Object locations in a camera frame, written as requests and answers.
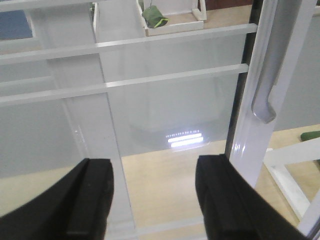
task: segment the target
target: wooden floor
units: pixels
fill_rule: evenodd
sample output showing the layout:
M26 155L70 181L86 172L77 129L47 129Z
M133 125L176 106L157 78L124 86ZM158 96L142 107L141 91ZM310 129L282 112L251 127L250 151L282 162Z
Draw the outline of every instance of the wooden floor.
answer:
M320 129L320 124L275 132L269 144L277 149L299 143L303 132ZM122 158L127 187L130 195L134 219L138 229L161 225L168 222L179 222L185 219L197 220L201 217L200 208L194 187L196 162L199 155L221 154L225 141L181 151L174 148L131 155ZM317 174L319 169L313 162L290 166L293 176L309 199L320 187ZM298 218L278 189L268 170L263 167L256 184L257 192L268 201L291 224L297 226ZM183 236L204 233L201 224L193 227L167 230L142 236L141 239L177 239Z
M204 29L213 29L213 28L221 28L221 27L229 27L234 25L248 24L250 19L251 5L243 5L215 10L207 10L206 15L207 19L203 22ZM176 25L176 24L186 24L186 23L195 23L198 22L196 17L190 13L176 14L176 15L166 15L168 18L168 23L165 26ZM197 27L195 25L189 25L185 30L184 28L180 28L175 26L174 30L171 29L170 33L179 33L181 31L193 31L202 29L199 25ZM167 31L156 31L152 30L152 35L162 35L167 34Z

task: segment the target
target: green object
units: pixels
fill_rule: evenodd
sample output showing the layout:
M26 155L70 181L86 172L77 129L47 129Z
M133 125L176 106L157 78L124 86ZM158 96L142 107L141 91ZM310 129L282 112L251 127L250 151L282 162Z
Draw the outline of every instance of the green object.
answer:
M156 6L150 6L142 12L146 23L149 28L155 29L161 27L168 22L168 18L165 18Z
M142 11L145 10L144 0L138 0L138 2L139 2L139 5L140 5Z
M309 131L301 134L300 139L302 142L320 137L320 131Z

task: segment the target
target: transparent acrylic sheet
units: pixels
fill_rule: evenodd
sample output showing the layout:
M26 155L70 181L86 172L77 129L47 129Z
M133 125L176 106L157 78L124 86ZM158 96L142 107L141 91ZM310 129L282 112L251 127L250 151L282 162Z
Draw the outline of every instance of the transparent acrylic sheet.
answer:
M97 41L105 42L145 37L148 29L145 29L147 25L138 10L140 8L139 2L141 1L109 0L99 2L97 6L99 9L98 17L95 24ZM193 28L188 27L188 25L195 26L195 29L199 29L201 25L204 29L212 29L247 24L251 12L251 5L207 10L207 20L203 22L197 20L195 14L193 14L194 10L192 8L196 9L198 7L197 1L171 0L168 3L166 1L155 1L152 4L159 7L163 15L169 19L165 26L155 29L162 33L167 33L168 31L163 29L168 27L174 28L175 31L170 31L174 33Z
M0 215L30 201L79 163L61 100L0 108Z
M199 155L224 153L237 80L195 77L108 92L140 239L205 236L196 163ZM175 147L186 136L201 141Z
M118 84L129 80L130 84L154 76L175 78L174 74L191 71L225 71L224 67L241 63L245 38L245 34L204 39L199 36L192 41L141 42L102 52L104 81ZM0 97L90 86L101 78L99 71L90 68L94 63L100 65L97 59L91 54L0 65Z

